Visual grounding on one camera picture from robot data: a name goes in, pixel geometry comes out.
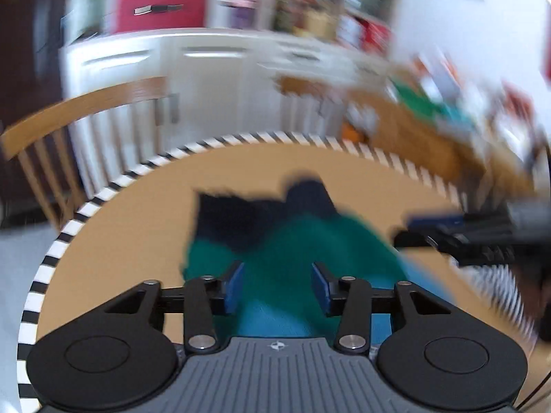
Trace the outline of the blue green knit cardigan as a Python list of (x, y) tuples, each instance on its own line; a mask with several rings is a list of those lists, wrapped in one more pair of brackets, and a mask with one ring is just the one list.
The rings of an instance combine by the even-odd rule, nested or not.
[(280, 198), (199, 192), (183, 277), (219, 276), (244, 265), (238, 309), (214, 319), (219, 340), (232, 337), (333, 340), (339, 320), (319, 308), (313, 263), (334, 276), (391, 288), (410, 280), (446, 301), (453, 297), (419, 264), (398, 256), (367, 224), (333, 204), (318, 178), (288, 184)]

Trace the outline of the striped white folded shirt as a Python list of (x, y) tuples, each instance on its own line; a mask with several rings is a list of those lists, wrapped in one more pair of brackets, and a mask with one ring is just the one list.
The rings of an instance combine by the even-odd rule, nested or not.
[(448, 258), (449, 264), (463, 280), (505, 322), (508, 322), (528, 349), (533, 353), (538, 341), (538, 321), (527, 311), (514, 272), (505, 265), (461, 267), (455, 258)]

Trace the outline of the wooden drawer cabinet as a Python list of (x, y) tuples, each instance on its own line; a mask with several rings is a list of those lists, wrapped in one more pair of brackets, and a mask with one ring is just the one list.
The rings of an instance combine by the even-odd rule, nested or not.
[(418, 119), (404, 105), (368, 89), (349, 89), (345, 99), (349, 106), (343, 138), (394, 154), (441, 177), (456, 187), (465, 209), (477, 211), (536, 195), (530, 175), (496, 146), (477, 152)]

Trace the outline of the green plastic basket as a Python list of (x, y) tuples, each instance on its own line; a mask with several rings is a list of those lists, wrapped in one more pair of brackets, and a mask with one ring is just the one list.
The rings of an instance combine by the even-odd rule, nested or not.
[(435, 124), (437, 120), (451, 119), (444, 105), (434, 103), (428, 97), (400, 81), (391, 80), (391, 84), (396, 92), (398, 102), (422, 121)]

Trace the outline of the right wooden chair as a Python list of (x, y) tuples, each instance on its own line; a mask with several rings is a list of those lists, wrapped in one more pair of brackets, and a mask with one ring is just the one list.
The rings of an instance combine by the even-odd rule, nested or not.
[(340, 138), (349, 109), (347, 88), (320, 79), (279, 75), (280, 124), (285, 131)]

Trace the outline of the wooden chair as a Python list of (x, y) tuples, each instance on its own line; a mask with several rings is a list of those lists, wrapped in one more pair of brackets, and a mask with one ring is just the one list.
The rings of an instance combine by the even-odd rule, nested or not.
[(99, 132), (97, 117), (108, 114), (110, 138), (114, 141), (116, 162), (122, 172), (130, 170), (122, 147), (121, 128), (118, 127), (116, 110), (126, 106), (132, 126), (135, 155), (144, 159), (143, 135), (137, 120), (137, 105), (152, 103), (151, 127), (157, 152), (162, 150), (160, 101), (171, 96), (169, 81), (165, 76), (152, 76), (99, 88), (75, 98), (64, 100), (25, 117), (8, 127), (1, 134), (1, 150), (5, 160), (17, 159), (27, 183), (34, 193), (50, 226), (60, 231), (76, 210), (85, 202), (84, 178), (76, 175), (76, 160), (71, 154), (81, 156), (84, 177), (92, 178), (91, 164), (86, 159), (86, 142), (76, 127), (80, 121), (88, 121), (92, 150), (99, 162), (99, 169), (107, 180), (105, 153), (102, 147), (106, 138)]
[(320, 79), (279, 75), (280, 124), (285, 131), (340, 138), (349, 109), (347, 88)]

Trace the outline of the white sideboard cabinet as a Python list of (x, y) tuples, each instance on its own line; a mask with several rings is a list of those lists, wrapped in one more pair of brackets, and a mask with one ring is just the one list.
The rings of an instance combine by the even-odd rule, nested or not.
[[(66, 97), (165, 76), (171, 96), (160, 101), (164, 147), (232, 133), (282, 130), (279, 75), (320, 79), (346, 88), (384, 92), (391, 63), (315, 39), (236, 30), (168, 30), (100, 36), (60, 52)], [(136, 108), (144, 159), (155, 151), (152, 103)], [(127, 107), (116, 110), (125, 159), (133, 165), (132, 126)], [(98, 115), (109, 164), (116, 165), (108, 114)]]

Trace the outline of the left wooden chair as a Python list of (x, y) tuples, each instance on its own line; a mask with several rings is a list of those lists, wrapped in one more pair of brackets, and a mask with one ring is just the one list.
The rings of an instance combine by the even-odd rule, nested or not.
[(130, 170), (122, 147), (121, 128), (118, 127), (116, 110), (126, 106), (132, 126), (135, 155), (144, 159), (143, 135), (137, 120), (137, 105), (152, 103), (151, 127), (157, 152), (162, 150), (160, 101), (171, 96), (169, 81), (165, 76), (152, 76), (99, 88), (75, 98), (64, 100), (25, 117), (8, 127), (1, 134), (1, 150), (5, 160), (17, 159), (27, 183), (34, 193), (50, 226), (60, 231), (76, 210), (85, 202), (84, 178), (76, 175), (76, 160), (71, 154), (81, 156), (84, 177), (92, 178), (91, 164), (86, 159), (86, 142), (76, 127), (80, 121), (88, 121), (92, 150), (99, 162), (99, 169), (107, 180), (105, 153), (102, 147), (106, 138), (99, 132), (97, 117), (108, 114), (110, 138), (114, 141), (116, 162), (122, 172)]

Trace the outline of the open wooden shelf unit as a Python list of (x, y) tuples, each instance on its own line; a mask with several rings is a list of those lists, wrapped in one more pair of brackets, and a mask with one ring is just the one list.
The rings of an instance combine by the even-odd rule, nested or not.
[(396, 0), (256, 0), (254, 26), (386, 57), (395, 6)]

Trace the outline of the red storage box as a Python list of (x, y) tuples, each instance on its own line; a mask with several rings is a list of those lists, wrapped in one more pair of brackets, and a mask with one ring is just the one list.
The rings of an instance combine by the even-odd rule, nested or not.
[(207, 0), (116, 0), (113, 34), (202, 28)]

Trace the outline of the dark brown door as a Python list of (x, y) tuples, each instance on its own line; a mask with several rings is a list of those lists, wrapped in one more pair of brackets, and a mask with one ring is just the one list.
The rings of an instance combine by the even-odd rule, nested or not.
[(62, 98), (65, 0), (1, 0), (1, 129)]

